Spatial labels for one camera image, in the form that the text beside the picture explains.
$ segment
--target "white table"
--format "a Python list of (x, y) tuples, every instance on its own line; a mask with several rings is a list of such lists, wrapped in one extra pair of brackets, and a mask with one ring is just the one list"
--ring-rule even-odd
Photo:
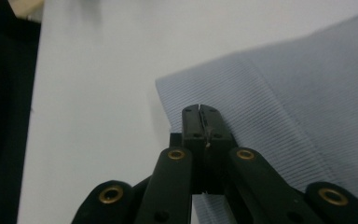
[(357, 14), (358, 0), (47, 1), (19, 223), (70, 223), (100, 183), (152, 174), (170, 129), (157, 77)]

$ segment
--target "brass screw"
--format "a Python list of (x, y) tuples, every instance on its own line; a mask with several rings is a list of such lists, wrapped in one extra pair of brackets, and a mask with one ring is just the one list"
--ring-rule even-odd
[[(334, 189), (323, 188), (323, 189), (319, 189), (318, 193), (319, 193), (319, 196), (321, 196), (325, 201), (327, 201), (328, 203), (331, 203), (333, 205), (344, 206), (344, 205), (348, 204), (347, 197), (345, 197), (345, 195), (341, 194), (340, 192), (338, 192)], [(327, 195), (327, 193), (334, 194), (334, 195), (338, 196), (339, 199), (330, 198)]]
[(170, 159), (173, 159), (173, 160), (181, 160), (182, 158), (185, 157), (185, 152), (183, 150), (180, 150), (180, 149), (175, 149), (175, 150), (171, 150), (169, 153), (168, 153), (168, 157)]
[(250, 150), (246, 149), (238, 150), (237, 156), (243, 160), (252, 160), (255, 158), (255, 154)]
[[(115, 196), (111, 197), (109, 193), (115, 193)], [(123, 188), (119, 185), (114, 185), (104, 189), (100, 193), (99, 199), (101, 203), (115, 203), (123, 197), (123, 194)]]

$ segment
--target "ribbed fabric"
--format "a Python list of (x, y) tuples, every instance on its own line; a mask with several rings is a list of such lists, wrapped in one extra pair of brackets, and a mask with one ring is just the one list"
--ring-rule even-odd
[[(239, 145), (292, 187), (328, 181), (358, 197), (358, 17), (158, 79), (157, 88), (172, 132), (184, 107), (213, 106)], [(228, 223), (222, 199), (194, 201), (201, 223)]]

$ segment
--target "dark fabric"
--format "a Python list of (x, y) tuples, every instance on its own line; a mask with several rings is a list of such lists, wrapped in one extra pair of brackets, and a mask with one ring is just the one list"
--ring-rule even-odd
[(0, 0), (0, 223), (16, 223), (40, 24)]

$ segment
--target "metal pivot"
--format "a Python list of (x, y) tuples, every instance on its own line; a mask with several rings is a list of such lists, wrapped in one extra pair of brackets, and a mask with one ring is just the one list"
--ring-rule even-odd
[(358, 199), (337, 185), (327, 182), (310, 184), (305, 200), (326, 223), (358, 223)]
[(189, 223), (191, 219), (192, 154), (183, 147), (161, 152), (135, 222)]
[(133, 189), (120, 181), (108, 181), (96, 187), (80, 205), (73, 223), (128, 223)]
[(228, 172), (254, 223), (324, 223), (258, 152), (233, 148)]

